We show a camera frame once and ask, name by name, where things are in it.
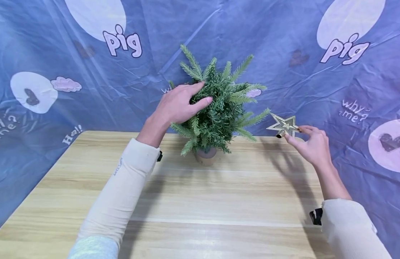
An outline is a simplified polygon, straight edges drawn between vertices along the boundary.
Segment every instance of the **gold star ornament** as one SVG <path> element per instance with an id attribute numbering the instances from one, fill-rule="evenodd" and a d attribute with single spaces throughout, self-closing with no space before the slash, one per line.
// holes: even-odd
<path id="1" fill-rule="evenodd" d="M 286 133 L 294 137 L 295 132 L 299 131 L 299 127 L 296 126 L 295 123 L 296 116 L 292 116 L 285 119 L 273 113 L 270 113 L 270 115 L 276 120 L 276 123 L 266 129 L 278 131 L 276 137 L 282 138 L 283 136 L 285 136 Z"/>

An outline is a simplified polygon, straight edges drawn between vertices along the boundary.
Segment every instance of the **white circle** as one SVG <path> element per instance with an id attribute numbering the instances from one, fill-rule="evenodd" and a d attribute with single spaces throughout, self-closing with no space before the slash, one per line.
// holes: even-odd
<path id="1" fill-rule="evenodd" d="M 380 166 L 400 173 L 400 119 L 376 128 L 368 138 L 368 149 Z"/>
<path id="2" fill-rule="evenodd" d="M 10 87 L 22 106 L 39 114 L 48 112 L 58 98 L 58 92 L 53 89 L 50 80 L 32 72 L 14 74 L 10 79 Z"/>
<path id="3" fill-rule="evenodd" d="M 103 32 L 116 34 L 115 26 L 125 30 L 127 17 L 121 0 L 65 0 L 75 21 L 92 37 L 105 42 Z"/>
<path id="4" fill-rule="evenodd" d="M 378 21 L 384 6 L 385 0 L 335 0 L 319 24 L 319 46 L 328 49 L 334 39 L 346 43 L 354 33 L 360 39 Z"/>

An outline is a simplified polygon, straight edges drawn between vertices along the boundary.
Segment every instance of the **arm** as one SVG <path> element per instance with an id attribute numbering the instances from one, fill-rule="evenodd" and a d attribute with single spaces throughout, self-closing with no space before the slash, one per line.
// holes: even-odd
<path id="1" fill-rule="evenodd" d="M 325 132 L 311 126 L 299 129 L 309 135 L 308 141 L 299 142 L 289 135 L 285 138 L 316 170 L 325 199 L 322 232 L 336 258 L 391 259 L 364 207 L 352 201 L 333 166 Z"/>
<path id="2" fill-rule="evenodd" d="M 137 139 L 131 139 L 118 167 L 83 221 L 69 259 L 116 259 L 142 189 L 159 156 L 159 145 L 171 122 L 183 123 L 211 103 L 207 97 L 189 104 L 203 83 L 181 85 L 164 95 L 146 120 Z"/>

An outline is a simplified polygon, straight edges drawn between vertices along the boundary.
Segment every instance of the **black strap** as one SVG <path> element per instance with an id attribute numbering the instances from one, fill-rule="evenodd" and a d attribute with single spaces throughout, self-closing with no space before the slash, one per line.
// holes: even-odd
<path id="1" fill-rule="evenodd" d="M 322 214 L 323 214 L 322 208 L 317 208 L 316 210 L 309 212 L 309 216 L 311 217 L 312 223 L 314 225 L 322 226 L 321 222 Z"/>
<path id="2" fill-rule="evenodd" d="M 162 151 L 160 151 L 160 156 L 158 156 L 157 162 L 160 162 L 162 159 Z"/>

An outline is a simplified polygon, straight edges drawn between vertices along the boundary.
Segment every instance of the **white sleeve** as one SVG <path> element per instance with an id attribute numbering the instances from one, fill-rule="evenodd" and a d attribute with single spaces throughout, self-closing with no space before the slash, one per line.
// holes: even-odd
<path id="1" fill-rule="evenodd" d="M 108 237 L 120 247 L 129 219 L 159 154 L 159 148 L 131 139 L 118 167 L 83 221 L 78 240 L 91 236 Z"/>
<path id="2" fill-rule="evenodd" d="M 333 199 L 322 207 L 322 232 L 336 259 L 391 259 L 361 204 Z"/>

